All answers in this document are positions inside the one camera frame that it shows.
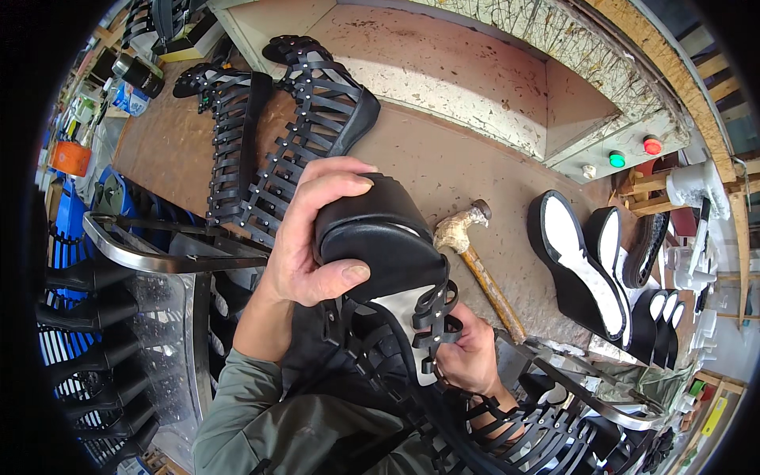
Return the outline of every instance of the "hammer handle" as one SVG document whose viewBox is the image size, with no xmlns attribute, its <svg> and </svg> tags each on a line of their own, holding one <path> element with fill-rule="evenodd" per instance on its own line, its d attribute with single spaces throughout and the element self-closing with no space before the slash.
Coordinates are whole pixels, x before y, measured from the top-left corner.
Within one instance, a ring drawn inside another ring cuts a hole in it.
<svg viewBox="0 0 760 475">
<path fill-rule="evenodd" d="M 509 336 L 511 336 L 512 340 L 517 344 L 525 342 L 525 339 L 527 338 L 525 328 L 523 328 L 522 323 L 520 323 L 512 306 L 509 305 L 507 298 L 504 297 L 499 285 L 496 284 L 493 277 L 491 277 L 491 274 L 486 270 L 486 267 L 480 260 L 480 256 L 475 252 L 475 249 L 473 249 L 473 246 L 467 248 L 467 251 L 462 252 L 461 256 L 464 259 L 464 263 L 467 264 L 470 271 L 480 284 L 480 288 L 483 289 L 486 297 L 488 297 L 491 306 L 496 310 L 496 314 L 507 328 Z"/>
</svg>

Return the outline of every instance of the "white knob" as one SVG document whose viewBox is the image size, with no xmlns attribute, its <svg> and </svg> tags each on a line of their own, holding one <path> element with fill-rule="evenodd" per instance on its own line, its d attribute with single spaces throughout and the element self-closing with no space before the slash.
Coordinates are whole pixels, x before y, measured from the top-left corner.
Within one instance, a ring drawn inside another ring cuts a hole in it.
<svg viewBox="0 0 760 475">
<path fill-rule="evenodd" d="M 583 177 L 589 180 L 597 178 L 597 168 L 594 165 L 583 165 Z"/>
</svg>

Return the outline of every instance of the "workbench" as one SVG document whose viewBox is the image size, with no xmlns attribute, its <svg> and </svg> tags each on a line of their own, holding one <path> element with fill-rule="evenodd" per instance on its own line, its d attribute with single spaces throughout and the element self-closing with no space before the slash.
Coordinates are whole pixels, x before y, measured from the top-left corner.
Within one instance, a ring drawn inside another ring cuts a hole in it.
<svg viewBox="0 0 760 475">
<path fill-rule="evenodd" d="M 210 112 L 197 114 L 195 97 L 176 99 L 171 94 L 179 73 L 196 62 L 163 66 L 166 89 L 142 116 L 127 121 L 113 166 L 156 195 L 203 216 L 211 177 L 214 121 Z M 294 121 L 294 109 L 293 99 L 281 91 L 269 102 L 258 124 L 259 160 L 266 152 L 276 150 L 274 139 L 284 134 L 288 121 Z M 608 206 L 612 194 L 609 179 L 579 185 L 468 128 L 386 102 L 382 102 L 375 127 L 351 154 L 401 182 L 431 228 L 470 202 L 486 200 L 493 218 L 488 228 L 472 226 L 470 240 L 527 334 L 587 349 L 590 332 L 559 313 L 551 273 L 530 247 L 527 206 L 544 191 L 556 189 L 570 200 L 584 222 L 594 209 Z M 637 218 L 625 208 L 621 215 L 623 247 L 628 248 Z M 460 257 L 446 253 L 461 301 L 503 328 Z"/>
</svg>

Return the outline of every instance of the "hammer head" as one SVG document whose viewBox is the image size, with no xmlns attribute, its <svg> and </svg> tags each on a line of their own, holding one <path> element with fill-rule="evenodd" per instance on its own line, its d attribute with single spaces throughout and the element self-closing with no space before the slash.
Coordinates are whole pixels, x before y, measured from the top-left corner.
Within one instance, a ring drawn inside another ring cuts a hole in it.
<svg viewBox="0 0 760 475">
<path fill-rule="evenodd" d="M 482 224 L 488 227 L 491 219 L 491 208 L 484 200 L 477 200 L 465 211 L 460 211 L 454 216 L 447 217 L 435 228 L 433 245 L 440 249 L 444 245 L 453 248 L 457 254 L 467 251 L 470 247 L 470 238 L 467 237 L 467 228 L 472 223 Z"/>
</svg>

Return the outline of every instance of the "orange box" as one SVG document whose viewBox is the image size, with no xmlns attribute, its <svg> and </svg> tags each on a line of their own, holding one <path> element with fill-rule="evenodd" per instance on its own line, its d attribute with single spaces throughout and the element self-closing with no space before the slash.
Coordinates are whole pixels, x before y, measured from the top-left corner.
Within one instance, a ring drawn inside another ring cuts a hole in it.
<svg viewBox="0 0 760 475">
<path fill-rule="evenodd" d="M 50 166 L 69 175 L 84 176 L 92 150 L 75 142 L 59 142 L 50 157 Z"/>
</svg>

